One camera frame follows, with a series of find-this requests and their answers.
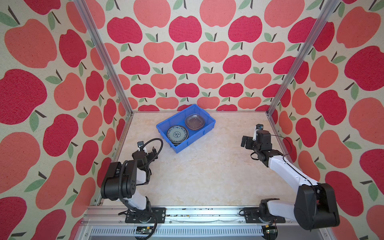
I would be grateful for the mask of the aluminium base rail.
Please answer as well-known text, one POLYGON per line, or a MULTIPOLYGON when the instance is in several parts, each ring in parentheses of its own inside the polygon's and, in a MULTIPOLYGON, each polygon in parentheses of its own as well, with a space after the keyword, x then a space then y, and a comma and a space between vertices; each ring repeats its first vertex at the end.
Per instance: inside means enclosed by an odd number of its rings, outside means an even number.
POLYGON ((333 240, 330 229, 303 230, 291 219, 263 222, 256 207, 156 206, 159 222, 142 223, 124 206, 89 207, 76 240, 333 240))

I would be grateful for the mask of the blue patterned round plate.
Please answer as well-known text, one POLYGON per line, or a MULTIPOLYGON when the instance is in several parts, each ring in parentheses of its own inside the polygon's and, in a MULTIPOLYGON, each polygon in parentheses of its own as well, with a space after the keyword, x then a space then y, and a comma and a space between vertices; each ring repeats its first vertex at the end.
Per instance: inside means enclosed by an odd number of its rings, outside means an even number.
POLYGON ((189 137, 189 131, 180 125, 172 126, 167 131, 167 138, 175 146, 181 144, 189 137))

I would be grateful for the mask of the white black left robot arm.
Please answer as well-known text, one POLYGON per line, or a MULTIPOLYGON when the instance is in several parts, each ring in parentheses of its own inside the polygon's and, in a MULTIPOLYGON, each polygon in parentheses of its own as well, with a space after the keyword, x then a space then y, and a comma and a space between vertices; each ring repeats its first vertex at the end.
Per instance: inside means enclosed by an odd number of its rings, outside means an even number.
POLYGON ((150 200, 137 191, 137 186, 147 185, 152 172, 150 162, 158 157, 158 152, 137 150, 133 160, 111 163, 101 186, 102 199, 120 201, 127 210, 119 213, 126 216, 126 222, 157 223, 150 200))

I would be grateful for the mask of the aluminium right corner post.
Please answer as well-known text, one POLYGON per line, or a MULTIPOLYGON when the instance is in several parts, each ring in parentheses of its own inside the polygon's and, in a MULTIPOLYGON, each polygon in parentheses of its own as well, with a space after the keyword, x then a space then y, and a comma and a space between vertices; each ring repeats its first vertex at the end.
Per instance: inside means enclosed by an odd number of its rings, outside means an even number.
POLYGON ((304 62, 307 54, 312 50, 314 47, 314 43, 319 37, 321 31, 325 27, 327 21, 329 20, 330 16, 333 14, 335 9, 338 7, 338 4, 340 4, 341 1, 336 0, 329 0, 326 1, 324 7, 322 8, 319 17, 314 23, 314 26, 312 27, 311 31, 309 32, 309 35, 306 39, 306 41, 303 43, 303 47, 299 50, 299 54, 296 56, 296 59, 294 60, 288 74, 286 77, 284 77, 283 82, 276 93, 275 97, 273 98, 270 107, 267 110, 267 117, 271 118, 273 112, 275 111, 276 107, 278 106, 279 102, 281 101, 281 98, 283 97, 284 93, 288 89, 288 86, 290 82, 294 79, 294 76, 298 72, 299 68, 301 67, 302 63, 304 62))

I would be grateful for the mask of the blue plastic bin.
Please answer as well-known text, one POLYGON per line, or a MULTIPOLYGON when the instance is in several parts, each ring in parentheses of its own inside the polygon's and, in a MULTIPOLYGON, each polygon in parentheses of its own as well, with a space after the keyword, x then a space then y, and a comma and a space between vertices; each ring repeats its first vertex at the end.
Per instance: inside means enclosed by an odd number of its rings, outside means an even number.
POLYGON ((216 120, 212 118, 208 112, 198 107, 198 105, 191 105, 186 109, 182 110, 181 112, 173 115, 172 117, 169 117, 168 119, 160 122, 156 125, 156 128, 161 134, 162 138, 170 145, 170 147, 175 151, 175 153, 179 153, 188 146, 190 146, 192 143, 194 143, 196 140, 207 134, 209 131, 211 131, 214 128, 215 124, 216 120), (185 124, 185 119, 191 114, 199 114, 204 118, 206 123, 202 129, 198 131, 192 131, 187 128, 185 124), (171 141, 167 138, 168 129, 176 125, 184 126, 189 131, 188 139, 177 146, 173 145, 171 141))

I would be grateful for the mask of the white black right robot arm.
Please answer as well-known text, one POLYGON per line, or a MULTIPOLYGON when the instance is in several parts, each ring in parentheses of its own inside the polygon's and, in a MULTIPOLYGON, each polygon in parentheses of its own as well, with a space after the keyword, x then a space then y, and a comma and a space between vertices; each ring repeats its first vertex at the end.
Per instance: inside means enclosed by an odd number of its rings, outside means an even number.
POLYGON ((305 175, 281 152, 274 150, 269 132, 259 131, 252 137, 244 136, 241 146, 252 150, 257 160, 276 172, 297 194, 294 203, 264 199, 255 213, 244 212, 245 215, 257 217, 263 223, 278 217, 294 220, 309 231, 340 225, 334 189, 305 175))

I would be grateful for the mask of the aluminium corner post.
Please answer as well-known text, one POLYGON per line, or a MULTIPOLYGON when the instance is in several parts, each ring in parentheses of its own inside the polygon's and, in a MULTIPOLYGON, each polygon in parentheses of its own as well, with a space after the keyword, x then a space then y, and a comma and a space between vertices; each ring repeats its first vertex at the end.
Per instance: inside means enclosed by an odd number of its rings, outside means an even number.
POLYGON ((107 51, 107 48, 105 47, 105 44, 103 43, 101 37, 100 37, 100 34, 99 34, 99 31, 97 29, 97 26, 96 26, 96 23, 95 21, 93 20, 93 17, 92 17, 92 14, 91 14, 91 11, 89 10, 88 8, 88 5, 86 3, 86 1, 79 1, 79 0, 75 0, 75 5, 77 7, 77 10, 91 36, 91 39, 98 51, 98 54, 101 58, 101 61, 107 71, 107 74, 109 75, 112 83, 113 83, 113 86, 115 88, 115 90, 117 91, 117 95, 119 96, 122 104, 123 104, 123 107, 125 108, 125 110, 127 111, 127 114, 129 117, 132 117, 133 116, 133 110, 132 110, 132 107, 128 101, 128 98, 125 94, 125 91, 124 91, 124 88, 123 88, 123 85, 120 81, 120 78, 113 66, 113 63, 112 63, 112 60, 110 58, 110 55, 107 51))
POLYGON ((303 47, 299 50, 299 54, 296 56, 296 59, 294 60, 288 74, 286 77, 284 77, 283 82, 276 93, 275 97, 273 98, 270 107, 267 110, 267 117, 271 118, 273 112, 275 111, 276 107, 278 106, 279 102, 281 101, 281 98, 283 97, 284 93, 288 89, 288 86, 290 82, 294 79, 294 76, 298 72, 299 68, 301 67, 302 63, 304 62, 307 54, 312 50, 314 47, 314 43, 319 37, 321 31, 325 27, 327 21, 329 20, 330 16, 333 14, 335 9, 338 7, 338 4, 340 4, 341 1, 336 0, 329 0, 326 1, 324 7, 322 8, 319 17, 314 23, 314 26, 312 27, 311 31, 309 32, 309 35, 306 39, 306 41, 303 43, 303 47))

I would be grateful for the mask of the aluminium left corner post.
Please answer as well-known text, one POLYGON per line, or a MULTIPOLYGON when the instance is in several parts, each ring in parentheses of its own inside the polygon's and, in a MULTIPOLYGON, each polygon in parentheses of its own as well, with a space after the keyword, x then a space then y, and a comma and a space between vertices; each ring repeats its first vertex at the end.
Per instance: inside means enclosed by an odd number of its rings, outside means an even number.
POLYGON ((112 60, 110 58, 110 55, 107 51, 107 48, 105 47, 105 44, 103 43, 101 37, 100 37, 100 34, 99 34, 99 31, 97 29, 97 26, 96 26, 96 23, 95 21, 93 20, 93 17, 92 17, 92 14, 91 14, 91 11, 89 10, 88 8, 88 5, 86 3, 86 1, 79 1, 79 0, 75 0, 75 5, 77 7, 77 10, 91 36, 91 39, 98 51, 98 54, 101 58, 101 61, 107 71, 107 74, 109 75, 112 83, 113 83, 113 86, 115 88, 115 90, 117 91, 117 95, 119 96, 122 104, 123 104, 123 107, 125 108, 125 110, 127 111, 127 114, 129 117, 132 117, 133 116, 133 110, 132 110, 132 107, 128 101, 128 98, 125 94, 125 91, 124 91, 124 88, 123 88, 123 85, 120 81, 120 78, 113 66, 113 63, 112 63, 112 60))

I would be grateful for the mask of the clear glass plate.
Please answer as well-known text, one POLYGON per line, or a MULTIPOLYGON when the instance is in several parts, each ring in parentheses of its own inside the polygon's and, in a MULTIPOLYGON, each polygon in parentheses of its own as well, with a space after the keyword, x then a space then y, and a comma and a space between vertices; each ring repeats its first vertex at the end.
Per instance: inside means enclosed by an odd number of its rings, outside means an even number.
POLYGON ((206 121, 199 114, 191 114, 186 117, 185 124, 188 129, 192 131, 198 131, 205 126, 206 121))

